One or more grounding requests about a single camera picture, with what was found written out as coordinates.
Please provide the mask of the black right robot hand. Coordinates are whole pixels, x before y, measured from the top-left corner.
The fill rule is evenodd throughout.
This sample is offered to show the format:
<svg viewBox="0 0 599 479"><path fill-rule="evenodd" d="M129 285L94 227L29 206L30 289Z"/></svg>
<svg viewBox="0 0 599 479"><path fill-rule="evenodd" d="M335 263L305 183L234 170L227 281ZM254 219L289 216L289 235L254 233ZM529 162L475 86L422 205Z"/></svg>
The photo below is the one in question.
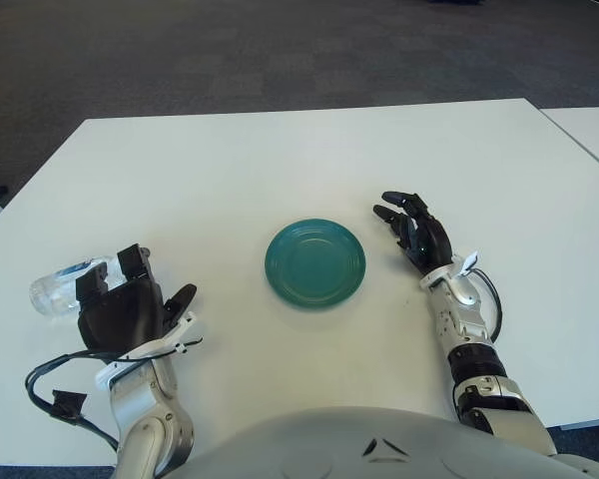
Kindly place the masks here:
<svg viewBox="0 0 599 479"><path fill-rule="evenodd" d="M373 206L373 212L389 225L397 244L421 275L452 263L446 231L419 195L384 192L381 198L402 209L400 213L383 205Z"/></svg>

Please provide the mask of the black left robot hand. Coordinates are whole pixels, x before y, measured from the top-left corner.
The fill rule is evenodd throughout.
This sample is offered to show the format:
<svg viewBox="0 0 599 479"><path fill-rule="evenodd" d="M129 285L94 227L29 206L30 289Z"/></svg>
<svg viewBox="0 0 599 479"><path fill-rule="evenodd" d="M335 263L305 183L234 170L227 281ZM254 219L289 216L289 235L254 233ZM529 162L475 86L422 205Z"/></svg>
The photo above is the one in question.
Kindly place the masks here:
<svg viewBox="0 0 599 479"><path fill-rule="evenodd" d="M187 283L171 298L163 299L149 256L138 244L119 251L117 260L125 281L115 287L106 283L108 266L104 262L76 279L78 327L88 350L127 353L164 338L186 312L197 287Z"/></svg>

